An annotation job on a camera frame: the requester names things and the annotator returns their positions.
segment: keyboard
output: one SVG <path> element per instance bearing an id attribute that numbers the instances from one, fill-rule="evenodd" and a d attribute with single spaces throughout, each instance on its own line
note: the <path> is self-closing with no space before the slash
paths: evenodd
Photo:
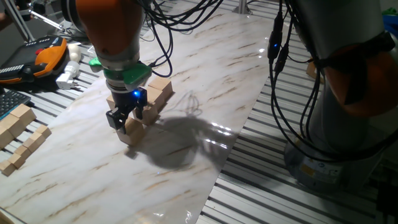
<path id="1" fill-rule="evenodd" d="M 29 96 L 18 93 L 14 90 L 0 95 L 0 120 L 5 118 L 13 109 L 21 104 L 28 104 L 30 101 Z"/>

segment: connector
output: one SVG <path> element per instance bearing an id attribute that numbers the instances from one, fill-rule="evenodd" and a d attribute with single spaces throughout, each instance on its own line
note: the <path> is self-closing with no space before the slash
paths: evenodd
<path id="1" fill-rule="evenodd" d="M 274 69 L 275 74 L 278 74 L 281 71 L 283 71 L 288 54 L 289 54 L 289 46 L 285 44 L 285 46 L 282 47 L 282 50 L 280 50 L 278 59 L 275 63 L 275 69 Z"/>
<path id="2" fill-rule="evenodd" d="M 268 59 L 274 60 L 278 57 L 280 45 L 282 44 L 282 29 L 284 18 L 282 12 L 278 12 L 274 20 L 274 30 L 271 32 L 268 43 Z"/>

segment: black tool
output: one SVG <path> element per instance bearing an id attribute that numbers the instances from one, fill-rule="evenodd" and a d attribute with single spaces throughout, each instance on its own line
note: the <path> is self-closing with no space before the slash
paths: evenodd
<path id="1" fill-rule="evenodd" d="M 142 119 L 142 110 L 148 104 L 147 90 L 139 88 L 131 93 L 114 93 L 112 97 L 115 102 L 115 109 L 106 112 L 109 125 L 119 130 L 122 134 L 126 134 L 126 120 L 129 113 L 136 109 L 136 116 Z"/>

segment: white plug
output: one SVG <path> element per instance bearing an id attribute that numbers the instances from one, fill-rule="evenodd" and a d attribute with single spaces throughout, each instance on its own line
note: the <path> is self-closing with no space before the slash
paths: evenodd
<path id="1" fill-rule="evenodd" d="M 75 88 L 77 83 L 73 81 L 78 75 L 80 65 L 77 62 L 70 61 L 64 69 L 64 73 L 61 74 L 57 80 L 55 81 L 58 87 L 62 90 L 69 90 L 71 88 Z"/>

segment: black cable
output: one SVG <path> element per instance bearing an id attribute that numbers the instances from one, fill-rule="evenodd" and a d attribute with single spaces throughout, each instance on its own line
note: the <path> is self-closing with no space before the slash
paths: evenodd
<path id="1" fill-rule="evenodd" d="M 289 56 L 289 55 L 288 55 L 288 57 L 289 57 L 289 59 L 291 59 L 292 61 L 294 61 L 294 62 L 296 62 L 296 63 L 310 63 L 310 62 L 313 62 L 313 59 L 312 59 L 312 58 L 306 60 L 305 62 L 301 62 L 301 61 L 298 61 L 298 60 L 293 59 L 293 58 L 292 58 L 291 56 Z"/>
<path id="2" fill-rule="evenodd" d="M 246 5 L 251 4 L 251 3 L 254 3 L 254 2 L 262 2 L 262 3 L 264 3 L 263 1 L 252 0 L 252 1 L 247 2 Z"/>
<path id="3" fill-rule="evenodd" d="M 289 13 L 288 10 L 286 10 L 286 13 L 285 13 L 285 16 L 284 16 L 284 21 L 285 21 L 288 13 Z"/>
<path id="4" fill-rule="evenodd" d="M 160 41 L 159 36 L 157 35 L 156 28 L 155 28 L 155 23 L 154 23 L 154 21 L 152 20 L 152 18 L 150 19 L 150 23 L 152 24 L 152 28 L 153 28 L 153 30 L 154 30 L 155 38 L 156 38 L 156 40 L 157 40 L 157 42 L 158 42 L 158 44 L 159 44 L 159 47 L 162 49 L 162 52 L 163 52 L 163 54 L 165 55 L 166 60 L 167 60 L 167 63 L 169 64 L 169 68 L 170 68 L 170 71 L 169 71 L 169 74 L 168 74 L 168 75 L 161 75 L 161 74 L 159 74 L 159 73 L 157 73 L 157 72 L 155 72 L 155 71 L 152 71 L 152 72 L 153 72 L 154 74 L 156 74 L 157 76 L 160 76 L 160 77 L 162 77 L 162 78 L 170 77 L 170 76 L 173 74 L 173 66 L 172 66 L 172 63 L 171 63 L 171 61 L 170 61 L 170 57 L 167 55 L 167 52 L 166 52 L 166 50 L 164 49 L 164 47 L 163 47 L 163 45 L 162 45 L 162 42 Z"/>
<path id="5" fill-rule="evenodd" d="M 307 134 L 308 140 L 310 140 L 311 142 L 312 142 L 312 140 L 311 140 L 311 135 L 310 135 L 310 120 L 311 120 L 311 115 L 313 113 L 313 110 L 315 108 L 315 103 L 317 102 L 320 80 L 321 80 L 321 71 L 318 70 L 317 78 L 315 79 L 315 84 L 314 84 L 314 88 L 313 88 L 313 92 L 315 92 L 315 94 L 313 95 L 313 99 L 309 99 L 309 100 L 312 100 L 312 105 L 310 108 L 310 112 L 308 112 L 307 122 L 305 123 L 305 133 Z"/>
<path id="6" fill-rule="evenodd" d="M 152 31 L 152 34 L 154 34 L 154 31 L 152 30 L 152 28 L 150 28 L 150 26 L 149 26 L 149 24 L 148 24 L 148 15 L 146 15 L 145 16 L 145 19 L 144 19 L 144 23 L 147 23 L 147 25 L 148 25 L 148 29 L 150 29 L 150 31 Z M 153 42 L 154 40 L 155 40 L 155 35 L 154 35 L 154 38 L 152 39 L 152 40 L 146 40 L 146 39 L 144 39 L 144 38 L 142 38 L 142 37 L 139 37 L 141 40 L 143 40 L 143 41 L 146 41 L 146 42 Z"/>
<path id="7" fill-rule="evenodd" d="M 300 24 L 300 22 L 297 20 L 295 14 L 292 12 L 292 10 L 290 9 L 290 6 L 288 5 L 288 0 L 285 0 L 287 3 L 287 10 L 289 11 L 293 22 L 295 22 L 296 24 Z M 312 50 L 313 48 L 309 49 L 311 55 L 313 58 L 317 58 L 315 51 Z M 298 151 L 300 151 L 302 154 L 304 154 L 305 156 L 311 158 L 311 159 L 315 159 L 317 161 L 322 161 L 322 162 L 346 162 L 346 161 L 357 161 L 357 160 L 361 160 L 361 159 L 368 159 L 372 156 L 375 156 L 377 153 L 380 153 L 384 150 L 386 150 L 389 146 L 391 146 L 397 139 L 398 139 L 398 129 L 395 130 L 390 136 L 388 136 L 385 140 L 375 144 L 372 147 L 369 147 L 367 149 L 363 149 L 361 150 L 361 153 L 358 154 L 357 152 L 351 152 L 351 153 L 346 153 L 346 154 L 338 154 L 338 153 L 332 153 L 332 152 L 326 152 L 326 151 L 322 151 L 318 148 L 316 148 L 311 142 L 308 142 L 307 140 L 303 139 L 301 136 L 299 136 L 295 130 L 291 127 L 291 125 L 289 124 L 289 122 L 286 120 L 285 116 L 283 115 L 283 112 L 281 111 L 279 104 L 277 102 L 277 97 L 275 94 L 275 88 L 276 88 L 276 81 L 277 81 L 277 77 L 280 73 L 277 72 L 275 74 L 275 78 L 273 75 L 273 70 L 272 70 L 272 64 L 273 64 L 274 60 L 272 58 L 270 58 L 269 60 L 269 67 L 270 67 L 270 79 L 271 79 L 271 89 L 272 89 L 272 94 L 271 94 L 271 110 L 272 110 L 272 114 L 274 116 L 274 119 L 279 127 L 279 129 L 281 130 L 282 134 L 285 136 L 285 138 L 288 140 L 288 142 L 294 147 L 296 148 Z M 316 102 L 316 97 L 318 95 L 318 90 L 319 90 L 319 83 L 320 83 L 320 74 L 321 71 L 320 69 L 318 69 L 317 72 L 317 80 L 316 80 L 316 84 L 314 85 L 314 100 L 313 100 L 313 104 L 312 104 L 312 110 L 315 107 L 315 102 Z M 319 152 L 320 154 L 330 157 L 332 158 L 332 160 L 324 160 L 324 159 L 320 159 L 320 158 L 316 158 L 313 156 L 308 155 L 306 152 L 304 152 L 303 150 L 301 150 L 301 148 L 299 148 L 289 137 L 288 135 L 285 133 L 283 127 L 280 125 L 279 123 L 279 119 L 276 115 L 275 112 L 275 108 L 277 108 L 280 117 L 282 118 L 282 120 L 284 121 L 284 123 L 286 124 L 286 126 L 289 128 L 289 130 L 296 136 L 296 138 L 298 138 L 302 143 L 304 143 L 306 146 L 310 147 L 311 149 L 313 149 L 316 152 Z"/>
<path id="8" fill-rule="evenodd" d="M 211 0 L 211 1 L 208 1 L 205 6 L 202 6 L 204 3 L 206 3 L 206 1 L 207 0 L 202 0 L 194 8 L 192 8 L 184 13 L 178 14 L 178 15 L 165 15 L 165 14 L 156 12 L 156 11 L 148 8 L 146 5 L 144 5 L 142 0 L 138 0 L 138 3 L 144 8 L 146 13 L 148 13 L 148 15 L 151 17 L 151 19 L 153 21 L 155 21 L 156 23 L 158 23 L 159 25 L 162 25 L 162 26 L 164 26 L 168 29 L 171 29 L 173 31 L 183 32 L 183 31 L 193 30 L 193 29 L 197 28 L 198 26 L 200 26 L 201 24 L 203 24 L 215 12 L 215 10 L 218 8 L 218 6 L 222 3 L 223 0 Z M 173 26 L 177 26 L 179 24 L 192 25 L 192 24 L 196 23 L 201 18 L 201 16 L 204 14 L 204 12 L 210 6 L 212 6 L 216 3 L 217 3 L 217 5 L 215 6 L 215 8 L 204 19 L 202 19 L 200 22 L 198 22 L 198 24 L 196 24 L 192 27 L 186 28 L 186 29 L 173 28 Z M 190 16 L 192 16 L 195 12 L 199 12 L 199 11 L 202 11 L 202 12 L 195 20 L 193 20 L 193 22 L 184 22 Z"/>
<path id="9" fill-rule="evenodd" d="M 159 5 L 156 5 L 156 4 L 155 4 L 155 7 L 160 11 L 161 14 L 163 14 L 163 11 L 162 11 L 162 9 L 160 8 Z M 169 29 L 168 32 L 169 32 L 169 47 L 168 47 L 168 49 L 167 49 L 167 51 L 166 51 L 166 55 L 168 55 L 169 58 L 170 58 L 170 57 L 172 56 L 172 54 L 173 54 L 174 42 L 173 42 L 173 34 L 172 34 L 172 31 Z M 167 59 L 165 59 L 163 62 L 161 62 L 161 63 L 159 63 L 159 64 L 157 64 L 157 61 L 159 61 L 160 59 L 164 58 L 166 55 L 160 56 L 160 57 L 157 58 L 154 62 L 150 63 L 149 66 L 152 67 L 152 68 L 154 68 L 154 67 L 158 67 L 158 66 L 163 65 L 163 64 L 167 61 Z"/>

